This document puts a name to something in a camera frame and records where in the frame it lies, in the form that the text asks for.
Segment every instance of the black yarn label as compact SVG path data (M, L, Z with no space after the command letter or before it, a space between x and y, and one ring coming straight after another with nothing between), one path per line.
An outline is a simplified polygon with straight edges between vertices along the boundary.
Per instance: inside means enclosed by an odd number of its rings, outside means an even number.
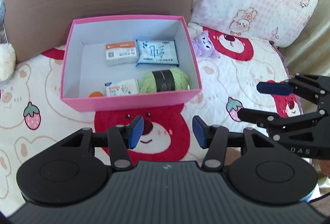
M167 70L153 71L157 92L175 91L175 83L172 72Z

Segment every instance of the green yarn ball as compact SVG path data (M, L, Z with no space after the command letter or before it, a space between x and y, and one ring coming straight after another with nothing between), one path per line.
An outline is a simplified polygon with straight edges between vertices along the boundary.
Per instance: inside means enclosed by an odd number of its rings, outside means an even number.
M178 68L170 68L174 78L175 90L188 90L189 77ZM155 77L152 72L148 72L142 79L139 79L139 88L142 94L157 92Z

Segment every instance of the purple plush toy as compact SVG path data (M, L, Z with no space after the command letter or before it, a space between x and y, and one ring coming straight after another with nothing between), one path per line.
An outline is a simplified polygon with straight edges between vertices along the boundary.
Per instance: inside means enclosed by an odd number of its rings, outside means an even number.
M207 30L204 30L201 34L192 39L191 42L196 56L220 58L220 53L214 48Z

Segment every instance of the orange ball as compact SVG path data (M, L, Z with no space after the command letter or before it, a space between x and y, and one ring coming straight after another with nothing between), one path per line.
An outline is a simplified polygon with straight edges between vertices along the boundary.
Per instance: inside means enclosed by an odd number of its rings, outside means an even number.
M92 92L89 97L100 97L104 96L101 92Z

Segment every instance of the orange and white box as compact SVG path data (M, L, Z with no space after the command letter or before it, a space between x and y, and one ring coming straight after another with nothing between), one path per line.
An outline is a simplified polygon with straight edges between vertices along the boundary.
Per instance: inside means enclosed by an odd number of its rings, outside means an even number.
M108 66L131 64L138 61L135 41L124 41L105 45Z

